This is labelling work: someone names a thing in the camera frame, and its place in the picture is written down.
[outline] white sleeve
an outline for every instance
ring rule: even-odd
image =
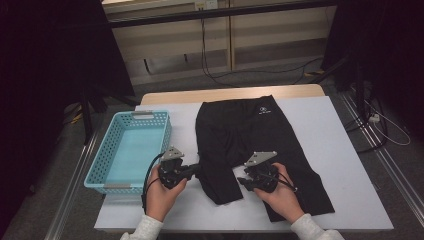
[[[305,214],[291,225],[291,230],[297,234],[301,240],[339,240],[344,239],[338,231],[324,231],[318,226],[310,214]]]
[[[124,233],[121,240],[155,240],[162,226],[162,222],[147,215],[143,215],[135,232],[133,234]]]

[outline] black fabric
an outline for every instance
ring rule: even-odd
[[[304,211],[311,215],[334,212],[321,178],[310,167],[296,135],[272,96],[203,103],[196,119],[198,178],[216,204],[243,198],[232,168],[254,151],[276,151],[271,160],[286,166]],[[272,222],[284,220],[267,206]]]

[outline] teal plastic basket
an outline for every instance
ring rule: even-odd
[[[84,186],[102,194],[141,194],[150,163],[168,148],[171,129],[166,110],[115,114]]]

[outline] white logo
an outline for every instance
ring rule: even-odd
[[[268,109],[266,109],[266,107],[261,107],[259,108],[260,113],[259,114],[264,114],[264,113],[270,113],[271,111],[268,111]]]

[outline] basket handle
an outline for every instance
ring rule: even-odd
[[[153,110],[133,111],[131,116],[134,119],[154,119]]]
[[[130,183],[107,183],[103,186],[105,189],[131,189]]]

